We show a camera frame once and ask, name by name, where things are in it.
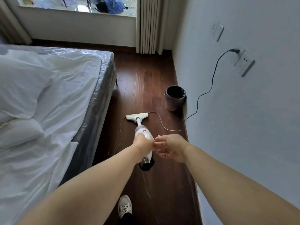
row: floor plank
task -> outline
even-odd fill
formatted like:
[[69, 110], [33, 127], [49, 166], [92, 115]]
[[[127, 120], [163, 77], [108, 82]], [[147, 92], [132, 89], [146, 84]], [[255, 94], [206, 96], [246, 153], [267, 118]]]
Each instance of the floor plank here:
[[[76, 44], [36, 41], [35, 45], [60, 46], [81, 49], [100, 49], [92, 44]], [[155, 111], [159, 113], [166, 128], [182, 130], [177, 132], [185, 139], [182, 111], [170, 112], [166, 109], [163, 92], [176, 84], [175, 69], [170, 53], [140, 55], [130, 49], [113, 47], [115, 55], [118, 87], [115, 85], [107, 116], [103, 125], [93, 165], [109, 158], [108, 152], [130, 146], [137, 125], [123, 120], [127, 114]], [[172, 134], [163, 128], [159, 116], [149, 113], [142, 122], [152, 135]], [[194, 181], [186, 166], [171, 160], [163, 160], [154, 155], [155, 165], [143, 172], [136, 165], [122, 194], [127, 194], [133, 204], [133, 217], [137, 224], [201, 224], [197, 192]], [[106, 225], [117, 225], [119, 221], [117, 205], [106, 221]]]

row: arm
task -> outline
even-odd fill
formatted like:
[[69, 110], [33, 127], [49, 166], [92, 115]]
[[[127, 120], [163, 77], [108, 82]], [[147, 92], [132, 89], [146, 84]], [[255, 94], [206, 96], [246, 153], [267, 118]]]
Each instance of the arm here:
[[154, 149], [153, 144], [139, 134], [132, 146], [60, 186], [29, 211], [20, 225], [103, 224], [135, 164]]
[[180, 135], [158, 136], [156, 153], [183, 162], [224, 225], [299, 224], [300, 210]]

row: shoe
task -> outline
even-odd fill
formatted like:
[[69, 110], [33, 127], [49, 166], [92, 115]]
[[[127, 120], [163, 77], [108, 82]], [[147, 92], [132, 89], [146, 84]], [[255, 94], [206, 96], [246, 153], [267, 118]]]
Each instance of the shoe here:
[[132, 214], [131, 200], [127, 195], [120, 197], [118, 209], [120, 218], [128, 212]]

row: curtain fold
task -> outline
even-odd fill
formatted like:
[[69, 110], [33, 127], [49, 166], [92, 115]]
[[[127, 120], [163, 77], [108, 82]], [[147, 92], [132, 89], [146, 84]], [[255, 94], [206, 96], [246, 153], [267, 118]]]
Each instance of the curtain fold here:
[[136, 51], [163, 53], [163, 41], [170, 0], [137, 0]]
[[4, 0], [0, 0], [0, 37], [7, 43], [31, 44], [32, 40]]

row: vacuum nozzle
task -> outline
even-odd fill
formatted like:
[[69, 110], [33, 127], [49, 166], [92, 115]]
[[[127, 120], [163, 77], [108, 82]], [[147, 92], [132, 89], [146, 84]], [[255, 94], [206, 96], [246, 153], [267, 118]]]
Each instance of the vacuum nozzle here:
[[127, 120], [131, 120], [134, 122], [137, 122], [137, 118], [139, 118], [140, 120], [145, 119], [146, 117], [148, 117], [148, 113], [140, 113], [140, 114], [134, 114], [134, 115], [126, 115], [126, 119]]

